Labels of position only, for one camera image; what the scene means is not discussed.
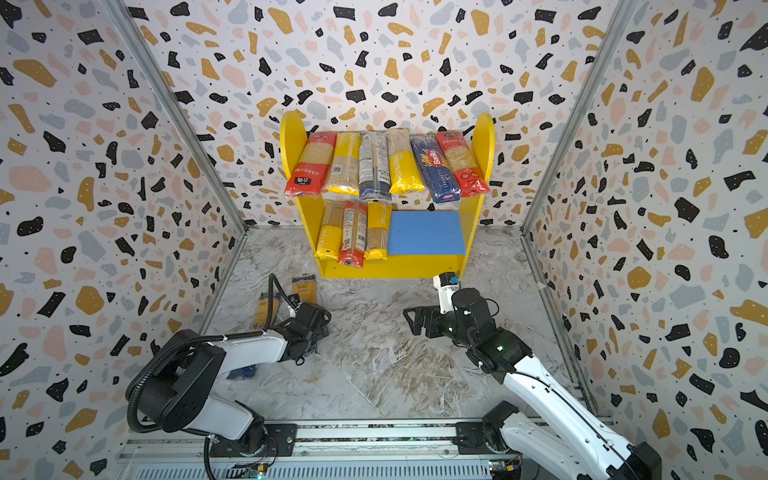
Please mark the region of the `red clear spaghetti bag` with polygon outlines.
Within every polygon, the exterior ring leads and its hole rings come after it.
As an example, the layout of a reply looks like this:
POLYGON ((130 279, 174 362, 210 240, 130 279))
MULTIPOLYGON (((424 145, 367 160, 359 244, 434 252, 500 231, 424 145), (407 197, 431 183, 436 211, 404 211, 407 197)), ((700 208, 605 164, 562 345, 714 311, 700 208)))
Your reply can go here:
POLYGON ((338 263, 354 268, 364 266, 367 243, 367 206, 346 201, 343 209, 342 243, 338 263))

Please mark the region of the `red spaghetti bag black label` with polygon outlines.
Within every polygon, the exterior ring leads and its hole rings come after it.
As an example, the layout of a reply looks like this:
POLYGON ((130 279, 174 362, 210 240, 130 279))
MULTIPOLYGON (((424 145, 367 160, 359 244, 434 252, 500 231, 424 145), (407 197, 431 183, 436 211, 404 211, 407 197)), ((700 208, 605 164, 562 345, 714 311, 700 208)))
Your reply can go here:
POLYGON ((335 132, 315 132, 308 137, 285 188, 286 196, 321 195, 334 157, 336 138, 335 132))

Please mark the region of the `clear white label spaghetti bag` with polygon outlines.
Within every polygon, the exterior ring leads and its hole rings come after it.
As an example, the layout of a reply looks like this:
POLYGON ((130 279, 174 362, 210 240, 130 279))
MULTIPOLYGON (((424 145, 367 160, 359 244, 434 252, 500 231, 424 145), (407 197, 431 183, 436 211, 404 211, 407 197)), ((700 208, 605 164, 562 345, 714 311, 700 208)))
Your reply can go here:
POLYGON ((387 137, 367 132, 361 136, 359 158, 359 197, 364 201, 391 200, 387 137))

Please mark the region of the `yellow Pastatime spaghetti bag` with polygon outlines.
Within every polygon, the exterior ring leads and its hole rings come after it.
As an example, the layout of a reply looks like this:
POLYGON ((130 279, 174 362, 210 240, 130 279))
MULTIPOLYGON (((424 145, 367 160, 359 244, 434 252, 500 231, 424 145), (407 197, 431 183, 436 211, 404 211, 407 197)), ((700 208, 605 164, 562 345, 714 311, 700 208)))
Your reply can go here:
POLYGON ((364 253, 366 260, 387 259, 391 217, 391 204, 384 202, 368 203, 367 240, 364 253))

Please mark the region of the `blue Barilla spaghetti bag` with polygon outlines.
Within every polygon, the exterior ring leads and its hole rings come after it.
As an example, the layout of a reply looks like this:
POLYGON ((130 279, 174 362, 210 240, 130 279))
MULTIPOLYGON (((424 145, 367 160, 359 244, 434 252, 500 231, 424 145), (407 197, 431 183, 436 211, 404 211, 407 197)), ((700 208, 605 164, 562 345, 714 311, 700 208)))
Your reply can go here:
POLYGON ((423 182, 436 204, 458 201, 459 185, 433 134, 415 135, 410 144, 423 182))

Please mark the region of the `dark blue spaghetti bag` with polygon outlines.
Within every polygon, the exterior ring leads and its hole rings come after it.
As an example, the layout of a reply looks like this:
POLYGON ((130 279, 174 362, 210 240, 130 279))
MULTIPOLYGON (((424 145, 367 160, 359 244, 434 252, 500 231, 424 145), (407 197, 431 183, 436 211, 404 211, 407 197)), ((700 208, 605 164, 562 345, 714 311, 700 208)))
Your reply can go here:
MULTIPOLYGON (((270 297, 267 292, 262 292, 259 296, 259 302, 251 320, 250 329, 266 331, 269 326, 276 320, 280 302, 281 300, 279 295, 273 295, 270 297)), ((256 365, 249 365, 230 371, 227 379, 250 379, 255 376, 256 371, 256 365)))

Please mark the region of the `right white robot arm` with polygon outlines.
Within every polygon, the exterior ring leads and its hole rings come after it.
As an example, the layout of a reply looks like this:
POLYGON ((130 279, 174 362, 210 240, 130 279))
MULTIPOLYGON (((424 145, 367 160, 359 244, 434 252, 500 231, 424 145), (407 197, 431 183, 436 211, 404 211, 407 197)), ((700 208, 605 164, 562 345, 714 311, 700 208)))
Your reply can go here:
POLYGON ((437 306, 407 308, 415 336, 445 337, 470 362, 533 408, 541 428, 508 401, 482 418, 480 440, 494 452, 518 452, 559 479, 659 479, 662 460, 646 442, 633 444, 564 388, 532 349, 499 327, 474 288, 438 290, 437 306))

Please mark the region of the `plain yellow spaghetti bag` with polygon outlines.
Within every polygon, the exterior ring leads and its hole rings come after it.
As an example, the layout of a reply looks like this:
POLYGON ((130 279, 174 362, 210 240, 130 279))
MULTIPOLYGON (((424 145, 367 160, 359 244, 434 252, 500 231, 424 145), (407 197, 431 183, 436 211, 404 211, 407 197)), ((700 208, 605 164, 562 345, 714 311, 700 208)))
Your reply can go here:
POLYGON ((336 137, 334 157, 326 177, 326 191, 340 195, 359 195, 359 156, 362 137, 357 132, 342 132, 336 137))

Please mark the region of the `red spaghetti bag top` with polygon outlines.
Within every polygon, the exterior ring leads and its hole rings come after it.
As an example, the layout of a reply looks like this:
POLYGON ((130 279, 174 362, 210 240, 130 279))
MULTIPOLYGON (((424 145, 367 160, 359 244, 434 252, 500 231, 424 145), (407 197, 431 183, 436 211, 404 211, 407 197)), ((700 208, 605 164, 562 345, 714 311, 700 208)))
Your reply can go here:
POLYGON ((490 192, 477 164, 472 149, 464 135, 458 131, 441 131, 436 135, 446 164, 456 179, 462 197, 483 195, 490 192))

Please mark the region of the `orange blue spaghetti bag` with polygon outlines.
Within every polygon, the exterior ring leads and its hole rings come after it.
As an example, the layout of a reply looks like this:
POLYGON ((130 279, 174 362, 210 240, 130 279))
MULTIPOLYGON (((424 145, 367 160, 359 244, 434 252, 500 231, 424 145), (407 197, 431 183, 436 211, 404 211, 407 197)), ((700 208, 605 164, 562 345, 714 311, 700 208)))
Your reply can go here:
POLYGON ((313 274, 294 277, 291 282, 291 289, 301 302, 315 303, 317 300, 316 277, 313 274))

